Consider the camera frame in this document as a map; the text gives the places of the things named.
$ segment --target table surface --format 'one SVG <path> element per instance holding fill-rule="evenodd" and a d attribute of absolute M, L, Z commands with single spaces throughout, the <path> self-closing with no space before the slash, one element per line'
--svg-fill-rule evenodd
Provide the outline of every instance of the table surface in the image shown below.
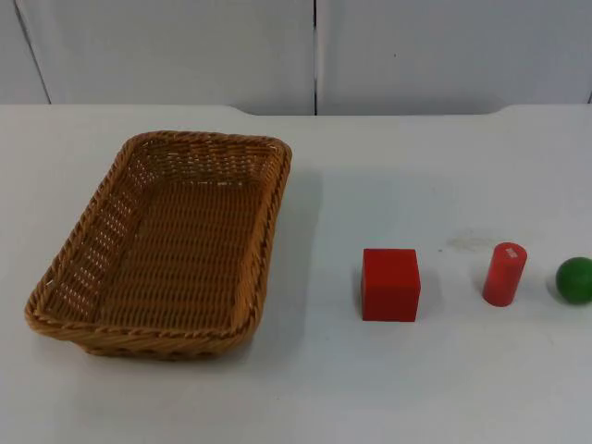
<path fill-rule="evenodd" d="M 148 130 L 274 135 L 293 150 L 267 302 L 220 359 L 87 355 L 25 301 L 112 163 Z M 592 307 L 557 266 L 592 251 L 592 107 L 464 117 L 256 117 L 215 106 L 1 106 L 2 441 L 588 442 Z M 492 247 L 529 253 L 510 307 Z M 365 323 L 365 247 L 415 248 L 417 322 Z"/>

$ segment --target green sphere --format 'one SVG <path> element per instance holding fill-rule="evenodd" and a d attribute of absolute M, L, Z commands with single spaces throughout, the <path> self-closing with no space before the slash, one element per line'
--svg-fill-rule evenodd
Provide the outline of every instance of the green sphere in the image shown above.
<path fill-rule="evenodd" d="M 555 282 L 565 301 L 573 304 L 592 301 L 592 259 L 568 259 L 557 270 Z"/>

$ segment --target red wooden block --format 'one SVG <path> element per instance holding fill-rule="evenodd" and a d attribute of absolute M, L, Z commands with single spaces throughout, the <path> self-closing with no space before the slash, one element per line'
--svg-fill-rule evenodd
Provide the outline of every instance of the red wooden block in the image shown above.
<path fill-rule="evenodd" d="M 415 250 L 364 250 L 364 321 L 413 322 L 417 315 L 420 289 Z"/>

